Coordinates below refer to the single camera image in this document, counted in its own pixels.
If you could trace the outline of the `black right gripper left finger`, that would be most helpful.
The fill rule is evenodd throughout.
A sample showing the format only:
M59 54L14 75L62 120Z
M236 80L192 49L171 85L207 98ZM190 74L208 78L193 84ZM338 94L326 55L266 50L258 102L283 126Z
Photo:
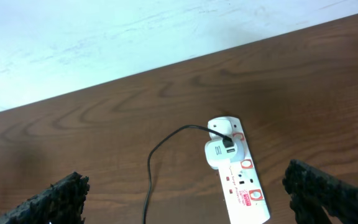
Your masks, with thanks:
M0 224L84 224L88 181L89 177L73 172L1 215Z

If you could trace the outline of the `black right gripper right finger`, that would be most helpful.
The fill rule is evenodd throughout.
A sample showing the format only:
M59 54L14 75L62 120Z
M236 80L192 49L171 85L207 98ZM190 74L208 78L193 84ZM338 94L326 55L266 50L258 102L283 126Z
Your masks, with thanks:
M358 224L357 187L297 159L290 161L282 184L297 223L330 223L336 217Z

